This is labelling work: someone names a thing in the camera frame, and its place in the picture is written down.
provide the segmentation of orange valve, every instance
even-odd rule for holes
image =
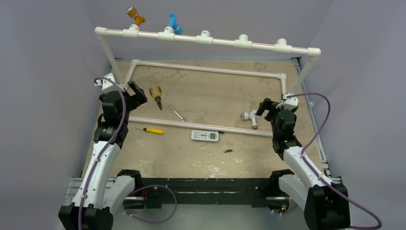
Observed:
[[[130,16],[131,18],[133,18],[135,20],[135,24],[137,26],[140,26],[141,23],[145,22],[145,18],[139,16],[137,10],[134,7],[128,7],[127,14],[128,14],[128,16]]]

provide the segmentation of yellow screwdriver handle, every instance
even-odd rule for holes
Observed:
[[[147,128],[146,132],[148,133],[155,133],[155,134],[164,134],[163,130],[156,129],[156,128]]]

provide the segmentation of wooden tabletop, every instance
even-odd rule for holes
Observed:
[[[289,61],[175,63],[285,73],[288,90],[297,79],[296,69]],[[126,76],[130,62],[121,61],[118,64]],[[132,111],[131,116],[180,121],[168,108],[172,104],[188,122],[247,129],[251,129],[251,121],[242,121],[240,114],[257,109],[266,97],[280,101],[282,94],[278,79],[192,70],[137,66],[132,80],[145,90],[148,102]],[[157,84],[162,89],[162,111],[148,90],[152,86],[157,92]],[[304,98],[299,98],[299,109],[295,113],[295,134],[305,145],[313,137],[314,131]],[[271,131],[271,124],[264,120],[265,115],[266,112],[261,117],[257,116],[258,130]],[[135,126],[159,128],[165,134],[146,133]],[[121,169],[134,169],[139,170],[143,177],[250,178],[269,177],[274,170],[290,168],[273,151],[272,139],[268,137],[225,133],[220,135],[217,143],[210,143],[192,141],[192,129],[188,128],[133,122],[129,123],[128,128],[111,177],[116,177]],[[224,153],[226,149],[234,151]],[[313,143],[306,153],[321,169],[317,144]]]

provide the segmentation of blue valve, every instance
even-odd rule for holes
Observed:
[[[174,13],[170,14],[169,26],[172,27],[176,35],[181,35],[183,33],[182,27],[176,22],[176,17]]]

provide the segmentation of gray wall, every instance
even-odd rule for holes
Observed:
[[[125,13],[134,6],[146,23],[141,30],[159,32],[168,26],[174,12],[185,35],[210,31],[217,38],[238,39],[247,34],[259,43],[285,38],[293,46],[308,47],[333,0],[84,0],[95,26],[127,29],[134,20]],[[117,58],[264,60],[289,58],[266,51],[243,51],[224,46],[202,46],[152,39],[110,38]]]
[[[56,229],[108,62],[79,0],[3,1],[0,28],[0,229]]]
[[[383,229],[406,226],[404,12],[401,0],[335,1],[311,43],[322,54],[305,80],[309,92],[331,100],[321,139],[333,175],[382,218]],[[327,108],[314,101],[320,125]],[[351,216],[375,224],[354,206]]]

